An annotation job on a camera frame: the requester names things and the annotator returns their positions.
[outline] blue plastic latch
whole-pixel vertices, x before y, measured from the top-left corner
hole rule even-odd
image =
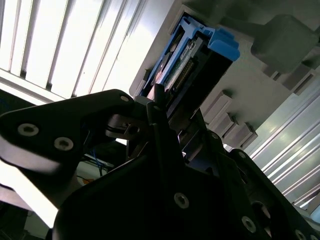
[[[205,27],[203,33],[210,36],[208,48],[225,58],[236,61],[240,57],[238,50],[239,43],[234,39],[235,37],[223,28],[209,28]]]

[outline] blue drive tray handle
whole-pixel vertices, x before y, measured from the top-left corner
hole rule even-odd
[[[175,28],[168,44],[164,48],[164,51],[162,52],[159,60],[156,62],[154,68],[148,76],[148,79],[144,87],[142,88],[140,95],[148,95],[152,87],[151,84],[154,84],[154,82],[152,81],[155,78],[155,74],[157,73],[157,70],[159,69],[159,66],[166,54],[170,52],[170,47],[172,46],[173,41],[176,39],[177,34],[179,34],[181,28],[183,29],[184,34],[177,47],[175,48],[171,58],[166,63],[161,76],[156,80],[157,84],[164,84],[177,59],[184,51],[188,41],[193,39],[197,33],[201,33],[203,36],[206,36],[209,39],[207,44],[208,49],[224,56],[225,58],[233,62],[240,57],[240,52],[238,50],[239,44],[235,41],[234,35],[232,35],[230,32],[226,31],[223,28],[206,27],[191,16],[183,16],[179,24]]]

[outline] blue cable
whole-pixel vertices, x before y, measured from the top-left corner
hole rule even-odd
[[[7,111],[10,111],[10,106],[9,106],[9,104],[5,101],[5,100],[3,100],[3,99],[1,99],[0,98],[0,103],[4,106],[4,108],[7,110]]]
[[[94,157],[94,160],[96,162],[96,165],[98,167],[103,167],[103,164],[101,162],[98,161],[97,157],[96,157],[96,150],[93,149],[93,151],[91,151],[92,156]]]

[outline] screw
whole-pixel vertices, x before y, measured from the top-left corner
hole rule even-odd
[[[39,133],[39,128],[31,123],[23,123],[18,126],[18,133],[22,136],[32,137]]]
[[[54,140],[54,147],[60,151],[69,151],[74,147],[70,138],[61,136]]]
[[[187,209],[189,207],[189,200],[183,193],[177,192],[173,198],[180,208]]]
[[[255,223],[247,216],[241,218],[243,225],[250,233],[255,233],[257,228]]]
[[[214,138],[214,139],[219,139],[219,136],[217,134],[215,134],[214,132],[211,133],[211,136]]]
[[[300,230],[296,229],[294,232],[299,240],[306,240],[305,235]]]
[[[121,96],[120,98],[125,102],[129,102],[129,98],[127,98],[126,96]]]
[[[243,158],[243,159],[246,158],[246,155],[245,155],[242,151],[239,152],[239,156],[240,156],[241,158]]]
[[[160,107],[158,106],[153,106],[155,110],[161,111]]]

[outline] ceiling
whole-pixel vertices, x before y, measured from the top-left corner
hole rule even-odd
[[[0,0],[0,89],[36,105],[128,93],[172,3]]]

